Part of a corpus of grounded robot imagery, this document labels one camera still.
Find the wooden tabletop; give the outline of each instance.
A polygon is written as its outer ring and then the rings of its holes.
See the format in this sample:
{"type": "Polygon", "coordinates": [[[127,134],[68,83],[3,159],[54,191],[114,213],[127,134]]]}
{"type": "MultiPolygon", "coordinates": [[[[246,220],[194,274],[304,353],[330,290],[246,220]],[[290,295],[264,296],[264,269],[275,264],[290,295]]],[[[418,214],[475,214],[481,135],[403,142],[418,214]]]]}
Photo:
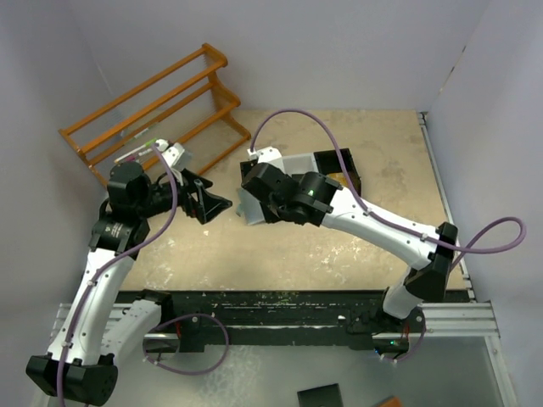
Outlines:
{"type": "MultiPolygon", "coordinates": [[[[271,112],[238,111],[236,119],[253,132],[271,112]]],[[[438,226],[446,220],[417,114],[414,111],[315,111],[350,148],[369,202],[416,222],[438,226]]],[[[179,135],[179,123],[166,120],[161,137],[179,135]]],[[[186,147],[191,167],[209,161],[237,137],[213,125],[186,147]]],[[[272,119],[256,147],[272,145],[283,155],[332,149],[326,134],[309,118],[282,114],[272,119]]],[[[280,222],[247,226],[235,213],[240,148],[206,174],[211,192],[234,205],[207,225],[178,212],[171,227],[139,254],[123,290],[333,290],[384,289],[406,270],[393,255],[340,231],[280,222]]],[[[149,220],[157,231],[167,214],[149,220]]],[[[459,270],[448,288],[465,288],[459,270]]]]}

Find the white wall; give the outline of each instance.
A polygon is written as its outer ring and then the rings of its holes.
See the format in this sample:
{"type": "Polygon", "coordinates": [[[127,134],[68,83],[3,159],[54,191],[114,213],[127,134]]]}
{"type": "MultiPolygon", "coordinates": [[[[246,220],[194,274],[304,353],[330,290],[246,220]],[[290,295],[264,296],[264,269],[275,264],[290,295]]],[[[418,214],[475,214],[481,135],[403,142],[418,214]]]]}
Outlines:
{"type": "Polygon", "coordinates": [[[0,2],[0,394],[29,405],[59,302],[85,265],[104,190],[57,129],[110,99],[65,0],[0,2]]]}
{"type": "Polygon", "coordinates": [[[427,110],[489,0],[70,2],[117,94],[209,42],[245,108],[427,110]]]}
{"type": "MultiPolygon", "coordinates": [[[[492,300],[521,405],[541,405],[543,354],[543,2],[493,0],[445,90],[428,131],[464,242],[496,217],[528,224],[506,254],[467,256],[477,298],[492,300]]],[[[505,243],[502,228],[481,247],[505,243]]]]}

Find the wooden rail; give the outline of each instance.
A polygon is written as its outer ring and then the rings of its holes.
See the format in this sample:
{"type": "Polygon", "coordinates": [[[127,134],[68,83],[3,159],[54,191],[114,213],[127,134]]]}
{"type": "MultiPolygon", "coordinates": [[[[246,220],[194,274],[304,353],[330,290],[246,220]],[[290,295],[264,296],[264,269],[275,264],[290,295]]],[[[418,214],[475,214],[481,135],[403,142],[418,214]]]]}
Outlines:
{"type": "MultiPolygon", "coordinates": [[[[228,65],[228,61],[223,53],[213,48],[210,44],[203,44],[202,47],[198,49],[197,51],[191,53],[185,58],[174,63],[172,66],[166,68],[165,70],[162,70],[158,74],[147,79],[145,82],[134,87],[129,92],[126,92],[125,94],[119,96],[113,101],[105,104],[102,108],[91,113],[84,119],[77,121],[74,125],[71,125],[67,127],[66,129],[60,129],[59,133],[67,141],[67,143],[69,143],[69,145],[74,149],[74,151],[77,153],[80,159],[85,163],[85,165],[89,168],[89,170],[99,179],[99,181],[104,186],[106,186],[107,181],[96,169],[97,164],[103,162],[105,159],[115,154],[117,151],[123,148],[127,143],[129,143],[136,135],[144,131],[146,128],[149,128],[150,126],[154,124],[160,123],[162,120],[170,117],[176,111],[187,106],[193,100],[202,96],[206,92],[211,92],[211,95],[214,100],[214,105],[216,108],[215,113],[211,115],[210,117],[208,117],[207,119],[205,119],[204,121],[202,121],[201,123],[199,123],[198,125],[196,125],[193,129],[191,129],[187,133],[183,134],[181,137],[179,137],[177,141],[183,143],[190,140],[193,137],[196,137],[201,131],[203,131],[204,129],[206,129],[207,127],[209,127],[210,125],[212,125],[214,122],[218,120],[224,120],[230,127],[232,127],[236,132],[240,134],[241,139],[235,142],[229,148],[227,148],[224,152],[220,153],[210,163],[202,167],[199,170],[199,174],[203,174],[207,170],[209,170],[213,165],[218,163],[221,159],[225,158],[234,149],[236,149],[241,144],[243,144],[244,142],[250,139],[250,133],[247,131],[247,129],[245,129],[242,125],[240,125],[231,115],[232,110],[235,109],[240,104],[238,96],[236,96],[232,91],[227,89],[219,81],[217,73],[216,73],[220,68],[224,68],[227,65],[228,65]],[[131,98],[135,97],[138,93],[144,91],[145,89],[148,89],[150,86],[152,86],[156,82],[166,78],[171,73],[175,72],[176,70],[179,70],[184,65],[188,64],[189,62],[195,60],[196,58],[200,56],[204,56],[205,58],[210,60],[209,66],[206,67],[204,70],[200,71],[198,74],[191,77],[187,81],[184,81],[181,85],[176,86],[168,93],[162,95],[160,98],[154,100],[152,103],[148,104],[143,109],[140,109],[135,114],[132,114],[130,117],[124,119],[120,123],[112,126],[111,128],[109,128],[107,131],[105,131],[98,137],[84,144],[82,147],[78,145],[78,143],[74,140],[73,138],[74,133],[81,130],[83,127],[95,121],[96,119],[103,116],[104,114],[108,113],[111,109],[114,109],[117,106],[121,105],[122,103],[129,101],[131,98]],[[163,112],[160,112],[159,114],[155,115],[152,119],[147,120],[144,124],[142,125],[138,124],[136,129],[134,130],[131,129],[128,134],[122,136],[121,138],[119,139],[115,138],[115,137],[119,137],[121,132],[124,131],[125,129],[134,125],[139,120],[145,118],[145,116],[147,116],[148,114],[153,113],[160,106],[164,105],[165,103],[170,102],[173,98],[187,91],[192,86],[195,86],[198,82],[204,81],[206,78],[207,78],[207,82],[205,84],[203,84],[198,89],[188,94],[182,100],[175,102],[172,106],[170,106],[163,112]],[[114,141],[115,143],[113,145],[108,146],[104,151],[97,153],[93,157],[91,158],[88,157],[88,154],[90,152],[94,151],[100,146],[103,146],[108,141],[114,141]]],[[[143,163],[143,168],[145,170],[148,170],[151,166],[153,166],[157,162],[158,162],[158,159],[156,157],[153,157],[143,163]]]]}

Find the table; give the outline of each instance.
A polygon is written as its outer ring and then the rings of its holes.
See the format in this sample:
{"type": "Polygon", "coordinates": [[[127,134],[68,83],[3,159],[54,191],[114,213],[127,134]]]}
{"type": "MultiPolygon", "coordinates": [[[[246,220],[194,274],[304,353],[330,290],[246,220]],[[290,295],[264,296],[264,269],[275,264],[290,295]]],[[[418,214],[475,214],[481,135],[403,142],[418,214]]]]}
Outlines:
{"type": "MultiPolygon", "coordinates": [[[[240,110],[235,116],[253,132],[269,113],[240,110]]],[[[313,113],[340,147],[350,148],[365,199],[416,222],[438,226],[446,220],[416,112],[313,113]]],[[[175,119],[159,128],[161,137],[178,134],[175,119]]],[[[190,167],[209,161],[235,137],[227,126],[213,125],[186,145],[195,156],[190,167]]],[[[321,128],[300,114],[282,114],[266,125],[256,147],[270,145],[283,155],[332,148],[321,128]]],[[[235,213],[239,162],[246,159],[239,148],[205,175],[215,183],[210,191],[231,199],[232,208],[203,226],[180,212],[165,234],[141,251],[122,290],[384,289],[405,272],[393,255],[339,231],[289,223],[247,226],[235,213]]],[[[151,233],[166,218],[149,220],[151,233]]],[[[460,270],[451,272],[448,288],[465,288],[460,270]]]]}

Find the gray floor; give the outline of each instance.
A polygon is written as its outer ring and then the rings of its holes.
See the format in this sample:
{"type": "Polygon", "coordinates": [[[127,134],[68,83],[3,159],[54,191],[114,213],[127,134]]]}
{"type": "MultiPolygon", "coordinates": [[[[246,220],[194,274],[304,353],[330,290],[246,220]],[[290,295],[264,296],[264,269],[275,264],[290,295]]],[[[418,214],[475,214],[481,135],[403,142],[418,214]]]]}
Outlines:
{"type": "MultiPolygon", "coordinates": [[[[221,351],[208,347],[169,363],[198,369],[221,351]]],[[[219,369],[197,377],[163,371],[137,352],[106,406],[298,407],[299,390],[331,383],[339,384],[344,407],[374,406],[390,395],[405,407],[503,405],[483,338],[428,338],[398,365],[347,348],[233,347],[219,369]]]]}

